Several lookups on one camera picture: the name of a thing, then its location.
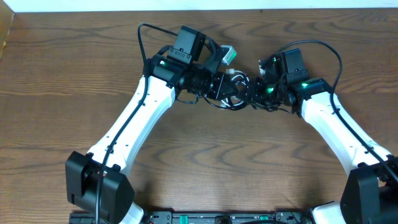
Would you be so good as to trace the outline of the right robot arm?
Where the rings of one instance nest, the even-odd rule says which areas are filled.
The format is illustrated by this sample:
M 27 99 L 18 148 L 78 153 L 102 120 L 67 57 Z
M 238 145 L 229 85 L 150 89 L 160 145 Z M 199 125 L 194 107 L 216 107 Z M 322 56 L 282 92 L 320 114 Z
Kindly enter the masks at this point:
M 290 107 L 320 134 L 348 176 L 340 201 L 312 208 L 312 222 L 397 223 L 397 157 L 347 113 L 334 87 L 309 77 L 299 49 L 259 61 L 259 71 L 244 93 L 248 103 L 267 111 Z

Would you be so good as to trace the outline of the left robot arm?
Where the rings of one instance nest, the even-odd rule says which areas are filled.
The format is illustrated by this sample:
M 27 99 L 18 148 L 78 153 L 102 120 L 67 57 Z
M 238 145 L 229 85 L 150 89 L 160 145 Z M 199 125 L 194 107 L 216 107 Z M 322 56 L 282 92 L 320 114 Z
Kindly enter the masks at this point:
M 230 45 L 183 26 L 175 43 L 144 57 L 142 78 L 111 129 L 85 154 L 73 152 L 65 163 L 67 199 L 88 212 L 84 223 L 139 223 L 143 209 L 134 203 L 129 174 L 137 153 L 159 118 L 181 91 L 196 98 L 223 100 L 237 94 L 219 70 L 236 57 Z

